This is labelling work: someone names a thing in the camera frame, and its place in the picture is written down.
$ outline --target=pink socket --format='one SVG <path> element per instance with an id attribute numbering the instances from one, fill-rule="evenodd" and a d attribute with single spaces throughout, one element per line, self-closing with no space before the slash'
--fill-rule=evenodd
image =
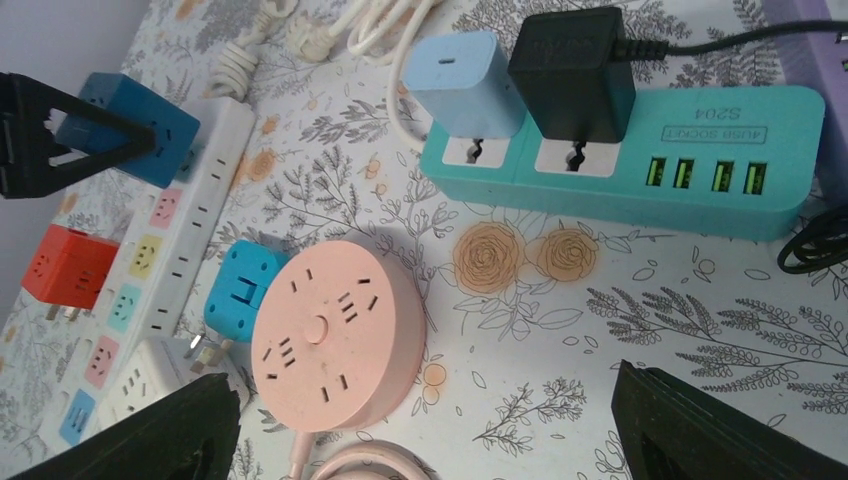
<path id="1" fill-rule="evenodd" d="M 253 331 L 259 396 L 298 431 L 353 429 L 385 417 L 418 372 L 426 322 L 400 266 L 346 241 L 286 264 Z"/>

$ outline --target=power strip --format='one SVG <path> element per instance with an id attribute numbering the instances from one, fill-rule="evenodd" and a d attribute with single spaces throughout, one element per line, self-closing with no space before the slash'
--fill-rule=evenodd
<path id="1" fill-rule="evenodd" d="M 171 335 L 256 120 L 229 98 L 187 103 L 200 120 L 170 187 L 148 186 L 97 298 L 93 318 L 49 404 L 39 434 L 60 453 L 91 435 L 91 418 L 138 344 Z"/>
<path id="2" fill-rule="evenodd" d="M 771 24 L 848 20 L 848 1 L 763 0 L 763 11 Z M 786 83 L 813 88 L 827 102 L 818 178 L 829 204 L 848 203 L 848 32 L 792 35 L 774 42 Z"/>
<path id="3" fill-rule="evenodd" d="M 809 194 L 823 116 L 804 87 L 644 90 L 620 144 L 545 140 L 530 115 L 482 142 L 434 122 L 421 171 L 454 200 L 772 240 Z"/>
<path id="4" fill-rule="evenodd" d="M 247 387 L 229 356 L 217 345 L 200 341 L 200 337 L 147 338 L 139 343 L 97 406 L 98 425 L 105 430 L 210 373 L 226 373 L 230 389 L 238 393 L 239 408 L 247 405 Z M 72 418 L 79 414 L 68 412 Z"/>

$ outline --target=white plug adapter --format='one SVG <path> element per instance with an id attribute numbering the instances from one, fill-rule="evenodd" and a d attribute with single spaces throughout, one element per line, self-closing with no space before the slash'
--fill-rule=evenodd
<path id="1" fill-rule="evenodd" d="M 249 392 L 225 349 L 199 336 L 147 338 L 97 406 L 98 423 L 109 428 L 209 373 L 228 374 L 227 382 L 238 392 L 239 408 L 244 409 Z"/>

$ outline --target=white cable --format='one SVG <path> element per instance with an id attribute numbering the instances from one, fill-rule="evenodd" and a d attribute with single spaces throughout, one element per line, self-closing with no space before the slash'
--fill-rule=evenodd
<path id="1" fill-rule="evenodd" d="M 288 475 L 289 479 L 303 480 L 303 469 L 309 462 L 314 441 L 315 434 L 297 432 L 290 456 L 292 466 Z M 336 474 L 344 467 L 363 464 L 389 467 L 407 480 L 429 480 L 429 477 L 415 463 L 400 453 L 382 445 L 369 444 L 353 445 L 333 455 L 312 475 L 310 480 L 388 480 L 388 477 L 384 475 L 362 470 Z"/>
<path id="2" fill-rule="evenodd" d="M 398 114 L 398 86 L 400 73 L 418 29 L 427 13 L 441 0 L 356 0 L 331 26 L 314 21 L 305 13 L 292 19 L 286 30 L 286 46 L 303 61 L 322 62 L 330 55 L 344 30 L 353 24 L 347 38 L 347 48 L 372 65 L 392 64 L 389 84 L 386 86 L 386 104 L 389 123 L 400 138 L 415 151 L 424 149 L 424 142 L 407 130 Z M 386 38 L 400 19 L 410 9 L 415 11 L 406 25 L 397 45 L 388 52 L 376 54 L 373 50 Z"/>
<path id="3" fill-rule="evenodd" d="M 249 30 L 227 43 L 212 70 L 209 93 L 214 97 L 228 96 L 242 101 L 250 88 L 259 57 L 249 52 L 265 41 L 277 20 L 291 15 L 297 0 L 264 0 Z"/>

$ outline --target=table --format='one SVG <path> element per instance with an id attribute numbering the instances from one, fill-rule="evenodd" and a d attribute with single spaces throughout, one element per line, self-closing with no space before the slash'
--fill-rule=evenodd
<path id="1" fill-rule="evenodd" d="M 256 1 L 153 0 L 123 70 L 175 103 L 203 94 Z M 301 0 L 331 19 L 341 0 Z M 426 34 L 491 29 L 602 0 L 445 0 Z M 763 23 L 755 0 L 634 0 L 634 35 L 696 43 Z M 383 422 L 318 438 L 314 465 L 354 442 L 414 453 L 431 478 L 630 478 L 610 414 L 622 358 L 657 366 L 763 423 L 848 461 L 848 266 L 790 277 L 781 243 L 756 244 L 445 198 L 390 132 L 375 69 L 338 50 L 307 65 L 266 46 L 248 101 L 259 116 L 176 335 L 208 334 L 202 310 L 237 239 L 297 251 L 347 236 L 400 262 L 425 299 L 429 337 L 408 398 Z M 641 87 L 780 83 L 770 45 L 637 65 Z M 414 102 L 404 116 L 423 131 Z M 56 222 L 119 239 L 140 192 L 109 171 L 68 189 Z M 811 208 L 816 202 L 815 194 Z M 557 252 L 568 251 L 568 255 Z M 0 335 L 0 472 L 51 456 L 37 435 L 86 318 L 47 321 L 22 293 Z M 245 372 L 246 345 L 232 352 Z M 278 479 L 292 432 L 256 399 L 230 478 Z"/>

